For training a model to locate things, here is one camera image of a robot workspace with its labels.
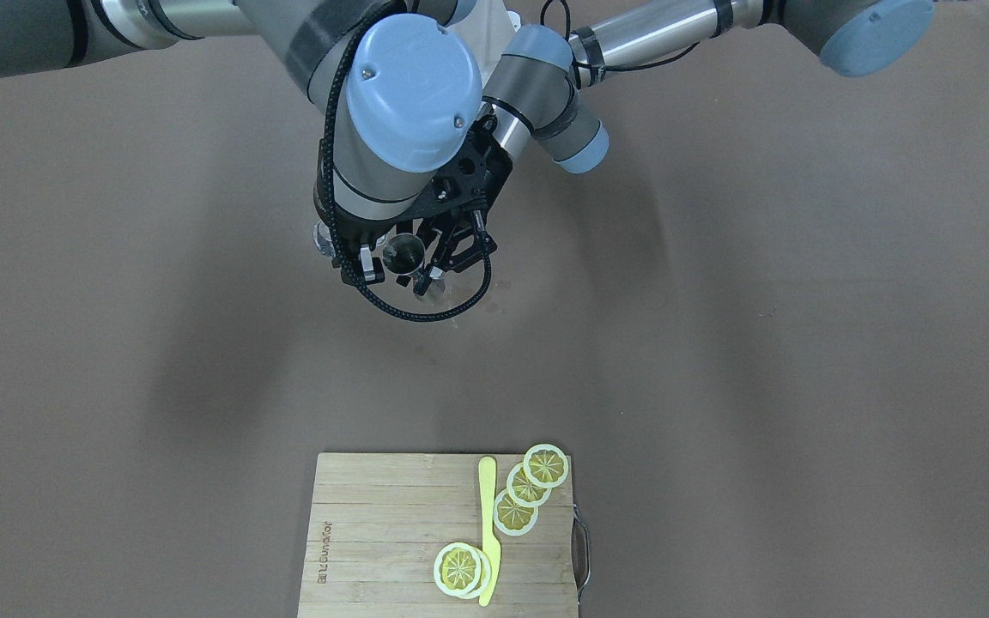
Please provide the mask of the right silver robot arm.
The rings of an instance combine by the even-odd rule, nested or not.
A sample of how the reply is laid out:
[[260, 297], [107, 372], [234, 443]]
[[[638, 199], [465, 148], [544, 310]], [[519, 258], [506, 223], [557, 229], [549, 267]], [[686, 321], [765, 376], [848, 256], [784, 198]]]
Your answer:
[[0, 81], [213, 39], [252, 39], [326, 122], [315, 208], [347, 284], [462, 151], [482, 78], [455, 28], [474, 1], [0, 1]]

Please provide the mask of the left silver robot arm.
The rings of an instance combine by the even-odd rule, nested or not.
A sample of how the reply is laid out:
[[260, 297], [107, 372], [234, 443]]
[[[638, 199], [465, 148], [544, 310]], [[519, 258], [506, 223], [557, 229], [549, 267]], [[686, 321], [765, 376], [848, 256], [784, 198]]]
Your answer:
[[931, 1], [652, 1], [564, 34], [525, 25], [484, 86], [462, 152], [424, 192], [447, 203], [446, 214], [424, 215], [415, 241], [392, 236], [382, 258], [408, 259], [396, 281], [417, 297], [442, 286], [448, 271], [489, 263], [497, 246], [484, 231], [487, 212], [529, 141], [570, 173], [604, 159], [607, 130], [580, 91], [605, 78], [674, 63], [703, 40], [766, 24], [783, 27], [837, 75], [867, 76], [910, 51], [935, 11]]

